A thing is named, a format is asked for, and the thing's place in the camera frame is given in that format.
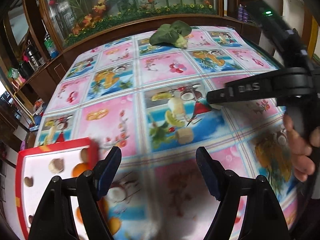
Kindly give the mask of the person's right hand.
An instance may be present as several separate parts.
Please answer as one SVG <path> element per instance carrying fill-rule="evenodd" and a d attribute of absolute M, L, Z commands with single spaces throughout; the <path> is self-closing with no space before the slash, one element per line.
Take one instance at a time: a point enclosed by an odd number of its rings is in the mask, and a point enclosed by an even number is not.
<path fill-rule="evenodd" d="M 310 134 L 309 141 L 306 141 L 294 130 L 293 121 L 289 115 L 284 114 L 283 123 L 287 133 L 294 175 L 299 181 L 305 182 L 308 176 L 315 172 L 316 165 L 309 157 L 312 147 L 319 147 L 319 127 Z"/>

